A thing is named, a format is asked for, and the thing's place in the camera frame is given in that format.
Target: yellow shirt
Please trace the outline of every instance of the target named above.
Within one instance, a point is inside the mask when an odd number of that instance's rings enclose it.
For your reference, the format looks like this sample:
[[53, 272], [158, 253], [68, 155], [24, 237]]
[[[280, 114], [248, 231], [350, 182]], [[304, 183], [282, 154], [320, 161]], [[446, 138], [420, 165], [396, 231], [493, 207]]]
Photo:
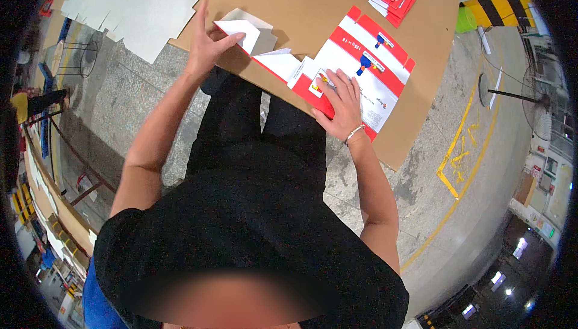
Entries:
[[24, 123], [28, 119], [28, 94], [19, 93], [10, 99], [12, 106], [16, 108], [16, 119], [18, 123]]

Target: brown cardboard table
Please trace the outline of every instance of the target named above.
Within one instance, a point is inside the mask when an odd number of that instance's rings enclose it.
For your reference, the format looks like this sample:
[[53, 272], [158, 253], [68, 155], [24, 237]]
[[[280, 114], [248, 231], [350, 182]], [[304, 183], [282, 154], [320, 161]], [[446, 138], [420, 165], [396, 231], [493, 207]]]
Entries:
[[[59, 9], [63, 0], [54, 0]], [[459, 0], [417, 0], [399, 29], [380, 15], [368, 0], [210, 0], [210, 18], [220, 20], [235, 8], [272, 24], [279, 37], [275, 47], [292, 48], [293, 54], [315, 58], [339, 22], [353, 6], [384, 27], [415, 60], [415, 69], [391, 116], [373, 147], [378, 158], [398, 170], [418, 136], [434, 100], [452, 48]], [[188, 50], [191, 24], [169, 43]], [[309, 113], [311, 108], [283, 82], [239, 53], [219, 65]]]

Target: black shirt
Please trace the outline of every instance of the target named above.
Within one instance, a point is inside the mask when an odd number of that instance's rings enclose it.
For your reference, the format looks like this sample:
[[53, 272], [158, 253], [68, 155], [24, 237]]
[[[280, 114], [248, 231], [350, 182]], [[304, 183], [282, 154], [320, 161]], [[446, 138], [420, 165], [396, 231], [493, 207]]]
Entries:
[[262, 267], [308, 275], [341, 294], [341, 306], [300, 322], [303, 329], [402, 326], [409, 295], [401, 278], [307, 187], [303, 161], [261, 143], [235, 145], [225, 157], [227, 165], [199, 171], [149, 210], [123, 210], [102, 227], [97, 279], [127, 325], [161, 325], [120, 303], [142, 278]]

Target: hand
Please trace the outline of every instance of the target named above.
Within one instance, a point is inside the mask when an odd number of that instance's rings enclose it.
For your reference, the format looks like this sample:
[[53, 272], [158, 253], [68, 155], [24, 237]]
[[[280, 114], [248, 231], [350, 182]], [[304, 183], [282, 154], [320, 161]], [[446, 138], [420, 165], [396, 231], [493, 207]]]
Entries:
[[206, 31], [205, 21], [209, 15], [208, 5], [208, 0], [203, 0], [200, 3], [199, 11], [192, 18], [191, 52], [184, 70], [185, 73], [205, 75], [213, 68], [221, 54], [245, 37], [245, 33], [227, 36], [216, 26], [213, 26], [210, 31]]
[[[318, 109], [313, 109], [312, 113], [317, 123], [332, 136], [345, 141], [351, 132], [361, 125], [361, 104], [359, 98], [359, 83], [354, 77], [349, 80], [347, 75], [342, 70], [337, 70], [337, 74], [327, 70], [329, 79], [337, 88], [337, 92], [333, 91], [327, 83], [323, 82], [321, 78], [317, 78], [317, 86], [321, 87], [322, 92], [327, 96], [329, 102], [335, 110], [333, 120], [329, 120], [323, 112]], [[365, 135], [364, 130], [359, 130], [354, 137], [361, 137]]]

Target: finger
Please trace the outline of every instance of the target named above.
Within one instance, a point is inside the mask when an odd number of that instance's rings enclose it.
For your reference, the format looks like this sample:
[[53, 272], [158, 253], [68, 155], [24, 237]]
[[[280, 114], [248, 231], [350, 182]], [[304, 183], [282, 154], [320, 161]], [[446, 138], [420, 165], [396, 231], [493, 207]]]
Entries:
[[357, 81], [357, 78], [355, 77], [351, 78], [351, 83], [353, 84], [353, 90], [355, 92], [356, 101], [359, 102], [361, 100], [361, 90], [359, 89], [359, 82]]
[[331, 133], [332, 122], [329, 120], [329, 118], [327, 118], [327, 116], [325, 116], [325, 114], [323, 112], [321, 112], [320, 110], [315, 109], [315, 108], [313, 108], [311, 110], [311, 113], [315, 117], [315, 120], [317, 121], [317, 123], [319, 123], [320, 126], [322, 126], [323, 129], [325, 129], [325, 131], [327, 131], [328, 133]]
[[353, 89], [353, 85], [351, 84], [351, 81], [349, 80], [349, 78], [347, 77], [345, 72], [343, 72], [341, 69], [337, 70], [336, 73], [337, 73], [337, 77], [339, 77], [341, 79], [341, 81], [343, 81], [343, 83], [345, 83], [345, 86], [347, 87], [348, 97], [350, 99], [353, 99], [355, 97], [355, 91]]
[[333, 82], [335, 88], [337, 88], [337, 94], [339, 94], [339, 98], [341, 98], [342, 101], [347, 100], [350, 96], [347, 92], [347, 85], [345, 82], [343, 82], [341, 78], [339, 78], [339, 76], [337, 76], [331, 70], [327, 70], [327, 76]]
[[197, 14], [195, 15], [195, 18], [197, 19], [197, 22], [196, 22], [197, 27], [202, 29], [202, 31], [205, 30], [205, 22], [206, 22], [207, 16], [209, 15], [208, 6], [209, 6], [209, 1], [208, 0], [202, 0], [200, 2], [199, 10], [197, 11]]
[[207, 35], [213, 40], [213, 42], [220, 41], [227, 37], [225, 32], [220, 30], [216, 24], [213, 26], [213, 29], [207, 32]]
[[327, 83], [323, 82], [321, 78], [316, 78], [315, 82], [317, 83], [317, 87], [320, 87], [322, 92], [327, 96], [329, 103], [331, 103], [334, 109], [343, 104], [337, 93], [335, 93]]
[[219, 53], [223, 53], [224, 51], [233, 47], [235, 44], [239, 43], [240, 40], [245, 38], [245, 36], [247, 36], [245, 33], [235, 33], [231, 34], [230, 36], [226, 36], [219, 42], [216, 42]]

